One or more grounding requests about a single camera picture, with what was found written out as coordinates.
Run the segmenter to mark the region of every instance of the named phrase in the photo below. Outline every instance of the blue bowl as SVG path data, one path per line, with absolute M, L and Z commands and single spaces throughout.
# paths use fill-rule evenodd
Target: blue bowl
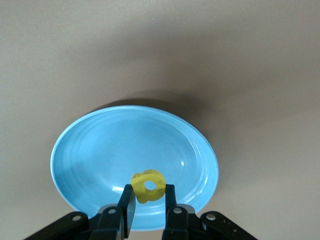
M 51 154 L 51 175 L 75 210 L 94 217 L 116 204 L 135 173 L 160 171 L 179 204 L 200 211 L 218 184 L 218 163 L 206 138 L 180 117 L 146 106 L 91 112 L 67 127 Z M 134 231 L 165 226 L 165 198 L 136 203 Z

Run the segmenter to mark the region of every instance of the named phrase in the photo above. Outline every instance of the hole in yellow object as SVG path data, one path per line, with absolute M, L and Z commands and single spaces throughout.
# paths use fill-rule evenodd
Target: hole in yellow object
M 156 184 L 153 181 L 146 181 L 144 186 L 148 190 L 155 190 L 157 188 Z

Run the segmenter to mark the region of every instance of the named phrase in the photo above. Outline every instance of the yellow ring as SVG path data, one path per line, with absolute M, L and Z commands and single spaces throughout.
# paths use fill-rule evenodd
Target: yellow ring
M 155 189 L 149 190 L 145 183 L 151 181 Z M 131 178 L 131 185 L 139 203 L 145 204 L 148 201 L 156 201 L 166 192 L 166 180 L 161 172 L 153 169 L 145 170 L 142 173 L 135 173 Z

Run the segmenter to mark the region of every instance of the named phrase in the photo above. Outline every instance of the bolt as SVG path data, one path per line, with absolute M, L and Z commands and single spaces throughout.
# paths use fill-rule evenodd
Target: bolt
M 208 219 L 210 221 L 216 220 L 216 216 L 213 215 L 212 213 L 208 213 L 205 217 L 206 217 L 206 219 Z

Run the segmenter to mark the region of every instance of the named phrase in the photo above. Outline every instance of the yellow object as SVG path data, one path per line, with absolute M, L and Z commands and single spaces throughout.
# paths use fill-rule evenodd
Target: yellow object
M 149 190 L 145 183 L 151 181 L 155 184 L 155 189 Z M 131 178 L 131 185 L 139 203 L 145 204 L 148 201 L 155 201 L 165 194 L 166 180 L 161 172 L 157 170 L 145 170 L 142 173 L 135 173 Z

